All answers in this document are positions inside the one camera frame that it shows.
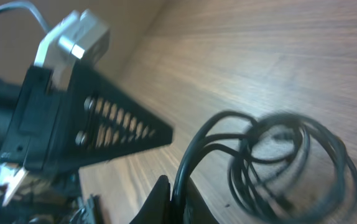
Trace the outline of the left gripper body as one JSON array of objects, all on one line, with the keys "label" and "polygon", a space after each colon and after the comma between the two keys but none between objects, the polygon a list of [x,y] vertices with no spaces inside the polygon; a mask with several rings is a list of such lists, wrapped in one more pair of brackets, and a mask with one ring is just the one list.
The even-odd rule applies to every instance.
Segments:
[{"label": "left gripper body", "polygon": [[1,162],[43,174],[73,170],[63,155],[72,94],[52,87],[52,73],[47,68],[29,67],[0,150]]}]

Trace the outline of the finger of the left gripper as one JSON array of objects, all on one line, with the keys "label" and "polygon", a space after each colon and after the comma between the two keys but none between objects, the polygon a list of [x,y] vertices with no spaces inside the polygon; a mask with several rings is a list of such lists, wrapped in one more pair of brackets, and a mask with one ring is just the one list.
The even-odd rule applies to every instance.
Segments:
[{"label": "finger of the left gripper", "polygon": [[74,65],[60,121],[60,170],[166,146],[173,139],[168,122],[84,63]]}]

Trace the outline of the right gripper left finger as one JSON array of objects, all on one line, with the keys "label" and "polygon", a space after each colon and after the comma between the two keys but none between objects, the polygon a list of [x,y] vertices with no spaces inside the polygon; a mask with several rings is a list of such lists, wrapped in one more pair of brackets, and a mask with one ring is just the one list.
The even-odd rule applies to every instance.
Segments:
[{"label": "right gripper left finger", "polygon": [[161,175],[130,224],[166,224],[169,220],[170,183]]}]

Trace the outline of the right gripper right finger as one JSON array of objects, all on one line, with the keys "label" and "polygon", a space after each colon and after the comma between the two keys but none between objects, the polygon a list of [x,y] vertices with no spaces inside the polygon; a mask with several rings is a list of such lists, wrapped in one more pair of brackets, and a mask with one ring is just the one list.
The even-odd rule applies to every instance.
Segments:
[{"label": "right gripper right finger", "polygon": [[218,224],[192,179],[186,191],[183,224]]}]

